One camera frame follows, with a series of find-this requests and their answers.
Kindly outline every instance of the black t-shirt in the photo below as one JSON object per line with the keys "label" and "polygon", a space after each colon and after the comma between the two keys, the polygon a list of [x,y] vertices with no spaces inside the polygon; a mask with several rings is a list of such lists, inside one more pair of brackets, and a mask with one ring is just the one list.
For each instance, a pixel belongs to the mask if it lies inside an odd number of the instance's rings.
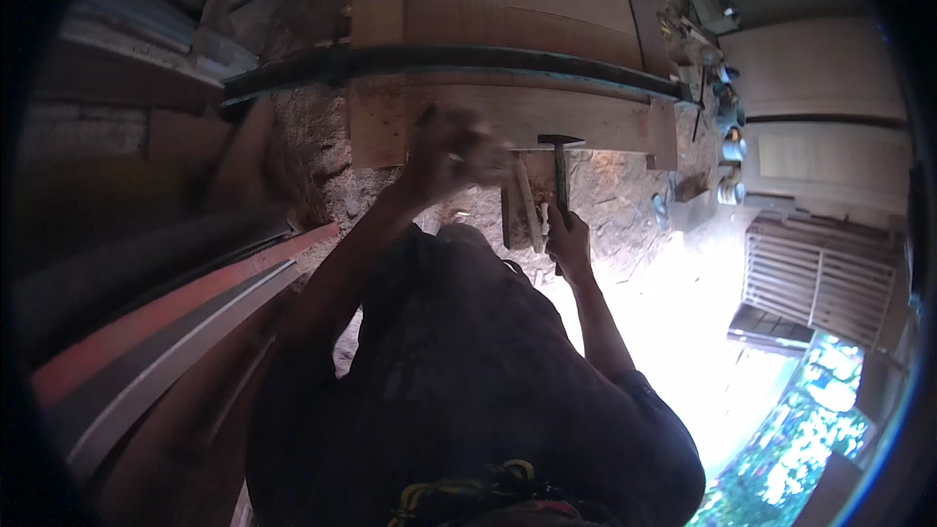
{"label": "black t-shirt", "polygon": [[363,308],[348,375],[288,348],[264,379],[247,449],[262,527],[386,525],[408,486],[506,461],[622,525],[693,515],[705,477],[679,418],[640,372],[593,369],[490,248],[411,229]]}

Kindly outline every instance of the hammer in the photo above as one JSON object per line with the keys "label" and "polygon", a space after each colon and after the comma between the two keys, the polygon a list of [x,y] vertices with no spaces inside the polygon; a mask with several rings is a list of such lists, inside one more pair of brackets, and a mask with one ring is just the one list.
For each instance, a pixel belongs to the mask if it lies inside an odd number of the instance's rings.
{"label": "hammer", "polygon": [[[585,139],[567,135],[537,135],[541,145],[553,145],[556,158],[556,208],[559,209],[566,227],[570,227],[570,184],[566,179],[566,147],[582,145]],[[563,269],[556,265],[556,275],[562,275]]]}

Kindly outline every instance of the person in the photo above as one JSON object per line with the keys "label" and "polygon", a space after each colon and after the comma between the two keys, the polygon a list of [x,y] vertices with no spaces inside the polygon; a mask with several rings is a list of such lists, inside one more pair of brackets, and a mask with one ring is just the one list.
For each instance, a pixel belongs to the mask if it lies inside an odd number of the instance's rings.
{"label": "person", "polygon": [[[634,368],[596,284],[589,227],[549,210],[585,358],[552,303],[464,223],[412,220],[507,166],[472,113],[430,109],[404,171],[313,273],[277,332],[246,481],[271,525],[682,525],[705,477]],[[334,344],[361,306],[359,348]]]}

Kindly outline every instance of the green foliage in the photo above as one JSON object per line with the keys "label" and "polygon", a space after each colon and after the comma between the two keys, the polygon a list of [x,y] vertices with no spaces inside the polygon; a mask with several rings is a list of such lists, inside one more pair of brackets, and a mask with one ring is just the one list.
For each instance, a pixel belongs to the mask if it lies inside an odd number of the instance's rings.
{"label": "green foliage", "polygon": [[788,527],[832,451],[852,459],[869,421],[853,407],[862,353],[817,332],[778,404],[709,484],[693,527]]}

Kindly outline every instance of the hand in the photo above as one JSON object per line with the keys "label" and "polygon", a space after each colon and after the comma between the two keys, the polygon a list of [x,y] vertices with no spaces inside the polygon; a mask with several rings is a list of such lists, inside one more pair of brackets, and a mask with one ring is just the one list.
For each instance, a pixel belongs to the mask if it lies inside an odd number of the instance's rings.
{"label": "hand", "polygon": [[509,167],[507,148],[478,113],[432,105],[417,121],[404,173],[394,187],[407,203],[424,208],[471,184],[496,185]]}
{"label": "hand", "polygon": [[592,279],[589,225],[575,212],[569,212],[569,227],[563,221],[559,208],[550,204],[547,221],[550,235],[546,252],[563,269],[563,279],[570,285],[582,285]]}

